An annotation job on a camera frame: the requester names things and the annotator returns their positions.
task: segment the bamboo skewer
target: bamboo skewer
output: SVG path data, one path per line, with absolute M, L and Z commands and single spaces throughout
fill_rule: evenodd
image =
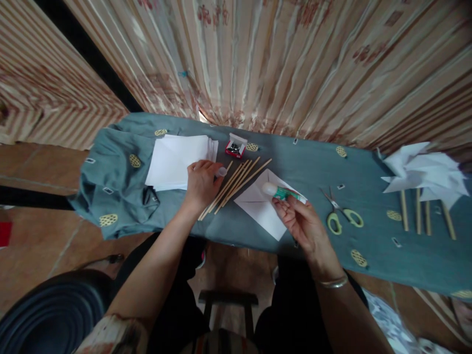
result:
M 431 236 L 431 214 L 429 210 L 429 201 L 426 201 L 425 209 L 425 217 L 426 217 L 426 234 Z
M 223 205 L 221 207 L 225 207 L 226 203 L 228 202 L 229 200 L 229 195 L 231 195 L 231 193 L 236 189 L 238 188 L 241 183 L 244 181 L 244 179 L 247 177 L 247 175 L 249 174 L 249 172 L 252 171 L 252 169 L 254 168 L 254 166 L 258 163 L 258 161 L 261 159 L 261 157 L 259 156 L 256 161 L 253 162 L 253 164 L 251 166 L 249 166 L 246 170 L 246 172 L 241 176 L 241 178 L 238 180 L 238 183 L 237 185 L 234 186 L 234 188 L 232 189 L 232 191 L 230 193 L 228 193 L 228 195 L 226 196 L 226 198 L 224 199 L 223 201 Z
M 421 194 L 421 188 L 416 189 L 416 233 L 421 234 L 421 202 L 419 197 Z
M 241 183 L 241 185 L 240 185 L 238 188 L 236 188 L 236 189 L 230 194 L 230 196 L 228 197 L 228 200 L 229 200 L 234 194 L 236 194 L 242 187 L 244 187 L 244 185 L 245 185 L 247 182 L 249 182 L 255 175 L 257 175 L 265 166 L 267 166 L 270 161 L 272 161 L 272 159 L 267 160 L 266 163 L 264 163 L 262 166 L 260 166 L 251 176 L 249 176 L 243 183 Z M 222 205 L 220 205 L 220 206 L 218 207 L 218 209 L 215 211 L 215 215 L 216 215 L 217 212 L 221 209 L 221 206 L 222 206 Z
M 408 217 L 407 217 L 407 201 L 405 198 L 405 191 L 402 190 L 400 192 L 401 200 L 402 200 L 402 220 L 403 220 L 403 228 L 405 231 L 408 231 Z
M 230 171 L 230 168 L 231 168 L 231 165 L 233 164 L 233 162 L 231 161 L 230 164 L 228 165 L 228 167 L 226 168 L 226 171 L 229 172 Z M 233 174 L 230 178 L 230 180 L 228 181 L 228 183 L 233 179 L 233 176 L 235 174 Z M 206 207 L 206 209 L 204 211 L 202 211 L 202 213 L 200 214 L 200 216 L 198 217 L 198 220 L 201 221 L 203 220 L 203 218 L 205 217 L 206 214 L 208 214 L 211 210 L 209 210 L 209 208 L 213 205 L 213 203 L 215 202 L 216 198 L 218 198 L 220 195 L 221 195 L 221 192 L 222 190 L 220 190 L 220 192 L 218 193 L 218 195 L 215 197 L 215 199 L 213 199 L 213 202 L 211 202 L 211 204 L 209 206 Z
M 226 183 L 225 187 L 218 193 L 218 195 L 213 200 L 213 202 L 211 202 L 211 204 L 208 206 L 208 208 L 206 209 L 206 212 L 200 218 L 200 221 L 202 221 L 205 218 L 205 216 L 213 210 L 213 208 L 218 204 L 220 199 L 225 195 L 226 191 L 231 187 L 231 185 L 233 184 L 233 182 L 235 181 L 239 173 L 242 171 L 244 164 L 245 163 L 242 163 L 237 167 L 236 171 L 233 173 L 228 183 Z
M 239 174 L 242 172 L 242 170 L 244 169 L 244 166 L 246 165 L 247 161 L 244 161 L 242 164 L 240 164 L 235 173 L 231 176 L 230 180 L 228 181 L 228 183 L 226 183 L 225 187 L 220 191 L 220 193 L 218 193 L 218 195 L 216 196 L 215 200 L 210 204 L 209 208 L 208 208 L 208 213 L 211 213 L 211 211 L 213 210 L 213 208 L 219 203 L 219 201 L 224 197 L 225 193 L 233 186 L 233 182 L 236 181 L 237 177 L 239 176 Z
M 234 189 L 239 186 L 239 184 L 241 183 L 241 181 L 243 181 L 243 178 L 244 178 L 244 176 L 246 175 L 246 171 L 247 171 L 247 170 L 249 169 L 249 167 L 251 166 L 251 163 L 252 163 L 252 160 L 247 160 L 247 161 L 246 161 L 246 164 L 244 165 L 244 168 L 242 169 L 241 174 L 239 175 L 239 177 L 237 178 L 237 180 L 233 183 L 233 185 L 232 185 L 232 187 L 230 188 L 228 194 L 223 198 L 223 201 L 221 202 L 221 207 L 224 206 L 227 196 L 230 195 L 230 194 L 234 191 Z
M 447 210 L 447 207 L 444 204 L 444 202 L 441 202 L 441 203 L 442 203 L 442 210 L 444 211 L 444 216 L 446 218 L 447 228 L 449 229 L 449 235 L 451 236 L 451 239 L 455 241 L 457 240 L 457 238 L 456 238 L 456 232 L 454 230 L 454 226 L 452 225 L 451 215 L 449 214 L 449 210 Z

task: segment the white paper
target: white paper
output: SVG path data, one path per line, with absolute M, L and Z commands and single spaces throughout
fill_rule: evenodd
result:
M 187 189 L 187 167 L 199 160 L 215 162 L 217 150 L 218 141 L 206 135 L 156 139 L 145 184 L 156 191 Z
M 442 200 L 448 209 L 469 192 L 464 184 L 466 178 L 459 170 L 459 163 L 442 152 L 424 153 L 429 143 L 419 143 L 400 148 L 384 160 L 396 174 L 381 177 L 390 183 L 384 193 L 410 188 L 422 188 L 420 200 Z
M 272 197 L 262 192 L 262 185 L 266 182 L 272 182 L 278 186 L 294 190 L 271 170 L 266 169 L 253 184 L 235 199 L 235 203 L 247 212 L 274 239 L 280 241 L 287 228 L 272 206 Z

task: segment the small red box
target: small red box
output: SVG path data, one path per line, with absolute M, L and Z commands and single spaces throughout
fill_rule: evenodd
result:
M 8 218 L 5 210 L 0 210 L 0 248 L 10 244 L 11 228 L 13 223 Z
M 234 151 L 231 147 L 235 145 L 237 146 L 237 151 Z M 233 133 L 230 133 L 230 141 L 226 145 L 225 153 L 228 155 L 234 156 L 236 158 L 241 158 L 244 150 L 246 150 L 247 140 L 243 139 Z

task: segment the silver bracelet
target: silver bracelet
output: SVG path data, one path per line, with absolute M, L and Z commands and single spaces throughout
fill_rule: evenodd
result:
M 337 289 L 344 286 L 348 282 L 348 276 L 344 273 L 344 276 L 341 279 L 331 280 L 328 282 L 318 282 L 323 288 L 327 289 Z

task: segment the wooden stool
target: wooden stool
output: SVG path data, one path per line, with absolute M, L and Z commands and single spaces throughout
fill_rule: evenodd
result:
M 210 323 L 211 308 L 213 304 L 223 303 L 240 305 L 244 307 L 244 320 L 246 322 L 246 338 L 254 337 L 254 323 L 252 321 L 252 305 L 258 306 L 259 300 L 255 294 L 250 293 L 227 293 L 215 290 L 202 290 L 198 296 L 198 302 L 205 304 L 205 316 Z

